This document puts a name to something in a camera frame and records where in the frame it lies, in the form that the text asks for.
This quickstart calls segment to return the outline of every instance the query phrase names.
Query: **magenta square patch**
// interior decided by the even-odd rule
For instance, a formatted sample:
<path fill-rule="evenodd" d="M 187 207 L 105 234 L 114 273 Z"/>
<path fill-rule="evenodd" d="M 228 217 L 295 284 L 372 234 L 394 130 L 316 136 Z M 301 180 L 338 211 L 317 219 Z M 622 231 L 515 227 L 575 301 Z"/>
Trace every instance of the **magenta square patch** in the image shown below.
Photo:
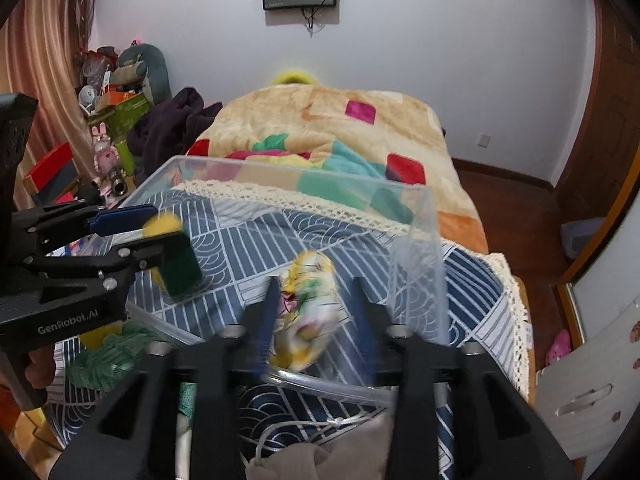
<path fill-rule="evenodd" d="M 376 122 L 376 107 L 368 103 L 349 101 L 347 103 L 345 114 L 369 124 L 374 124 Z"/>

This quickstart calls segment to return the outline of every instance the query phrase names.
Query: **wooden floor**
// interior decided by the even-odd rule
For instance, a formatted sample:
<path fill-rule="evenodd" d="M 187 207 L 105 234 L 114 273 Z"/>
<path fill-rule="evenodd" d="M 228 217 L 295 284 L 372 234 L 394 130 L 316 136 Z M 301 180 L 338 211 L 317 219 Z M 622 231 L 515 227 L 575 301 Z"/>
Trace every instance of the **wooden floor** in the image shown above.
<path fill-rule="evenodd" d="M 489 250 L 503 253 L 529 295 L 536 370 L 556 334 L 566 328 L 551 287 L 566 270 L 559 234 L 559 210 L 551 193 L 530 184 L 459 170 L 462 187 L 476 204 Z"/>

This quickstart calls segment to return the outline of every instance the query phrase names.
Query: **brown wooden door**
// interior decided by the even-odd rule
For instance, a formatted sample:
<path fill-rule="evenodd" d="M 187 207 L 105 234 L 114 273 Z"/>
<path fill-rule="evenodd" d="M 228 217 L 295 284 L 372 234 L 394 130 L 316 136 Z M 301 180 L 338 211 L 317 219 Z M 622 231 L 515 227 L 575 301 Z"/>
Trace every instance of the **brown wooden door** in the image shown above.
<path fill-rule="evenodd" d="M 596 0 L 596 26 L 587 109 L 555 192 L 564 221 L 609 213 L 640 141 L 640 49 L 607 0 Z"/>

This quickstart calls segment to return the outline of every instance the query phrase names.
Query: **cream lace trim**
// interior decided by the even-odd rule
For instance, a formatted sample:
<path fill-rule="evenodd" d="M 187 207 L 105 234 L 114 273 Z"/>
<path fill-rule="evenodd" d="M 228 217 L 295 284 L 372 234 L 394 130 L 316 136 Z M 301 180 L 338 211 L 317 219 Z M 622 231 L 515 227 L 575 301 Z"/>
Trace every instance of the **cream lace trim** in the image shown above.
<path fill-rule="evenodd" d="M 277 187 L 261 186 L 253 183 L 217 180 L 190 180 L 178 184 L 172 189 L 181 189 L 189 193 L 209 198 L 232 198 L 271 205 L 277 208 L 295 209 L 313 214 L 335 218 L 359 225 L 367 229 L 405 235 L 409 226 L 394 222 L 374 213 L 360 211 L 324 198 L 309 196 L 299 191 L 283 190 Z M 529 322 L 527 309 L 520 298 L 520 288 L 511 274 L 504 254 L 478 254 L 458 243 L 445 240 L 468 254 L 486 262 L 498 277 L 507 297 L 509 310 L 514 319 L 514 367 L 513 382 L 520 394 L 529 400 L 529 353 L 527 352 L 526 323 Z"/>

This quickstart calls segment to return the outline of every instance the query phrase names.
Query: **striped fabric pattern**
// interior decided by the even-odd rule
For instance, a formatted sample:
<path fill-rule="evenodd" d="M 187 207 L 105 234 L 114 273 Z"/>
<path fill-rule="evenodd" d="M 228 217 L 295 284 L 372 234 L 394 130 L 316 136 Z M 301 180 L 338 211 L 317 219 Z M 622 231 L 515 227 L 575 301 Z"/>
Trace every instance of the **striped fabric pattern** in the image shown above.
<path fill-rule="evenodd" d="M 152 282 L 149 272 L 140 273 L 129 299 L 149 313 L 191 333 L 207 338 L 224 325 L 236 323 L 243 305 L 255 303 L 264 296 L 268 277 L 277 274 L 305 248 L 322 251 L 333 261 L 347 313 L 354 308 L 348 294 L 348 283 L 353 276 L 364 276 L 371 301 L 386 301 L 392 235 L 307 212 L 228 199 L 212 200 L 181 190 L 159 193 L 152 202 L 158 209 L 170 209 L 182 219 L 205 278 L 197 290 L 176 300 Z M 111 243 L 110 239 L 104 240 L 96 251 L 108 251 Z M 450 342 L 456 346 L 470 340 L 480 342 L 511 376 L 513 320 L 500 281 L 484 262 L 454 245 L 444 242 L 442 253 Z M 64 368 L 80 350 L 76 338 L 57 346 L 58 372 L 56 382 L 49 389 L 47 414 L 65 443 L 90 415 L 98 395 L 75 388 L 65 380 Z M 328 351 L 308 373 L 334 381 L 366 384 L 364 371 L 350 315 Z M 276 422 L 322 422 L 329 417 L 347 418 L 357 413 L 380 411 L 375 406 L 335 402 L 266 384 L 238 391 L 238 399 L 239 437 L 242 454 L 247 460 L 255 454 L 255 446 L 264 429 Z M 452 413 L 448 406 L 438 409 L 438 421 L 441 474 L 443 478 L 452 478 Z M 270 436 L 264 455 L 294 442 L 321 444 L 343 431 L 348 428 L 282 428 Z"/>

